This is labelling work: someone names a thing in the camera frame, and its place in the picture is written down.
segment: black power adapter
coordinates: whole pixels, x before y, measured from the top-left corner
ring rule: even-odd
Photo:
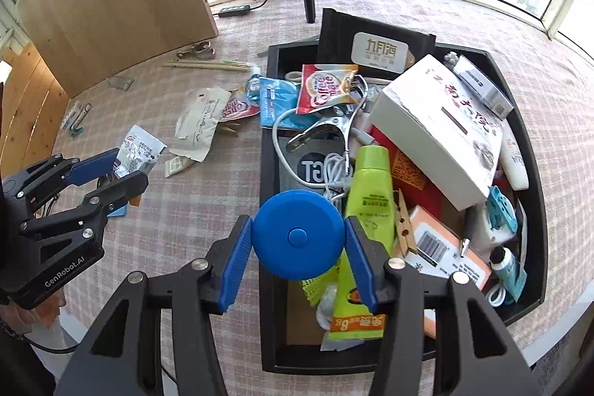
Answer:
[[[231,6],[225,7],[219,11],[219,17],[233,17],[233,16],[245,16],[251,11],[251,6],[248,4],[242,6]]]

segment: red creamer packet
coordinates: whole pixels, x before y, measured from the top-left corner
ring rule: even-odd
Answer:
[[[245,88],[240,87],[231,91],[231,97],[225,108],[223,108],[223,114],[219,122],[239,120],[258,114],[259,112],[260,108],[249,103],[245,97]]]
[[[350,84],[357,65],[303,65],[297,114],[307,114],[340,103],[355,104]]]

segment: black bottle cap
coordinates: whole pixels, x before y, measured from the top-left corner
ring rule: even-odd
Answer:
[[[500,264],[506,256],[506,251],[503,247],[495,247],[489,255],[489,260],[492,264]]]

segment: red packet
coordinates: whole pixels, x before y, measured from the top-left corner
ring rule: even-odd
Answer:
[[[303,65],[297,114],[307,114],[340,103],[356,103],[350,84],[357,65]]]
[[[223,108],[223,114],[221,115],[220,123],[231,120],[240,120],[241,118],[247,118],[258,114],[260,108],[253,106],[248,102],[245,97],[245,88],[241,87],[231,91],[231,97],[229,98],[225,108]]]
[[[375,126],[371,127],[370,134],[382,147],[388,149],[392,184],[395,190],[402,190],[406,204],[408,206],[420,205],[439,220],[444,198],[439,188]]]

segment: black tray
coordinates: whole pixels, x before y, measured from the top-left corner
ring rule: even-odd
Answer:
[[[315,63],[317,47],[318,41],[271,46],[268,49],[267,76],[284,78],[284,75],[290,71],[301,71],[303,64]],[[466,56],[516,106],[506,80],[491,54],[463,46],[440,43],[435,45],[437,59],[443,59],[443,56],[450,51]],[[524,121],[517,107],[509,114],[507,120],[516,135],[530,181],[530,188],[516,192],[528,220],[528,252],[525,265],[528,280],[518,303],[495,309],[504,324],[510,325],[533,311],[545,300],[548,249],[541,179]],[[264,129],[262,130],[260,205],[278,191],[278,157],[272,145],[271,130]],[[287,288],[286,280],[272,275],[260,265],[260,339],[263,370],[285,374],[350,374],[375,370],[381,340],[368,341],[361,346],[341,352],[320,352],[319,345],[288,345],[286,343]],[[425,337],[424,359],[431,359],[434,356],[435,341]]]

